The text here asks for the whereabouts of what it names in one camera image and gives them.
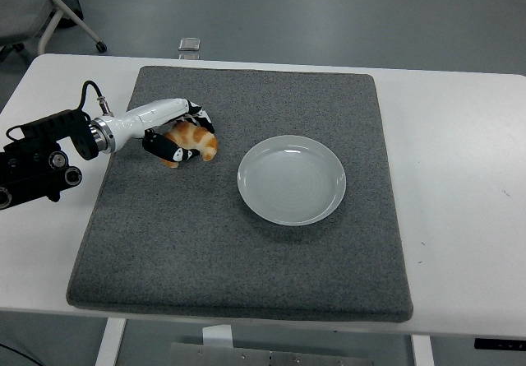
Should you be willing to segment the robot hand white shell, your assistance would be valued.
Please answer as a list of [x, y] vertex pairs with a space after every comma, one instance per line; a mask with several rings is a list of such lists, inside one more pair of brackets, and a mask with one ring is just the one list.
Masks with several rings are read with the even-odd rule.
[[99, 126], [106, 153], [122, 149], [132, 138], [140, 139], [146, 151], [170, 168], [196, 156], [210, 161], [219, 149], [207, 112], [187, 99], [156, 100], [120, 117], [102, 117]]

